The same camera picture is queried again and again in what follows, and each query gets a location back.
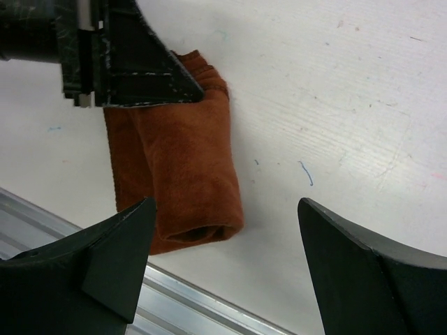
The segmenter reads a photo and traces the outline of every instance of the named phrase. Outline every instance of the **black cylinder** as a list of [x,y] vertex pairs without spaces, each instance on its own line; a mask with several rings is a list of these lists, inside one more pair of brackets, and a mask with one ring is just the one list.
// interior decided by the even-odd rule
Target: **black cylinder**
[[54,0],[0,0],[0,59],[59,63]]

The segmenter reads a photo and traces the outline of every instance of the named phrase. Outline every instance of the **white table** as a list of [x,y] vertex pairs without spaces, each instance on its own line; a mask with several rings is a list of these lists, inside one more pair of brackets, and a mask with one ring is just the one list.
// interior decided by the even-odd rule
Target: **white table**
[[[447,255],[442,0],[140,4],[168,47],[199,49],[228,80],[247,217],[230,241],[153,263],[292,332],[321,335],[301,197]],[[0,186],[82,227],[113,215],[101,110],[62,98],[58,66],[10,61],[0,76]]]

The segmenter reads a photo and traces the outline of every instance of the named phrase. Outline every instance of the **black plastic part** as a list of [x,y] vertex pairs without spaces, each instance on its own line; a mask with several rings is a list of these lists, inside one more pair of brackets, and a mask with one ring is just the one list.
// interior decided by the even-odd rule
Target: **black plastic part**
[[[0,0],[0,59],[61,64],[65,98],[97,107],[194,103],[203,90],[135,0]],[[87,22],[83,27],[80,22]]]
[[298,216],[326,335],[447,334],[447,258],[310,199],[300,201]]
[[0,334],[123,335],[155,226],[146,199],[54,243],[0,261]]

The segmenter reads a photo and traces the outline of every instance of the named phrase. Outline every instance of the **silver metal frame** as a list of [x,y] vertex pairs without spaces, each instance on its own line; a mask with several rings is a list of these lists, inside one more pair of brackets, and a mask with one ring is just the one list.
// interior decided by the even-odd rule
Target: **silver metal frame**
[[[0,258],[80,228],[0,188]],[[147,263],[135,321],[127,335],[292,335]]]

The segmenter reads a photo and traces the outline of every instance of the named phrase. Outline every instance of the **cloth fold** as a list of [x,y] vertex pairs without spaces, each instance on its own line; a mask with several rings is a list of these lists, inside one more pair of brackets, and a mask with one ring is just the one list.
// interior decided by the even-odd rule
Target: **cloth fold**
[[199,51],[177,56],[205,90],[201,102],[104,109],[117,210],[157,203],[151,255],[227,240],[244,226],[226,83]]

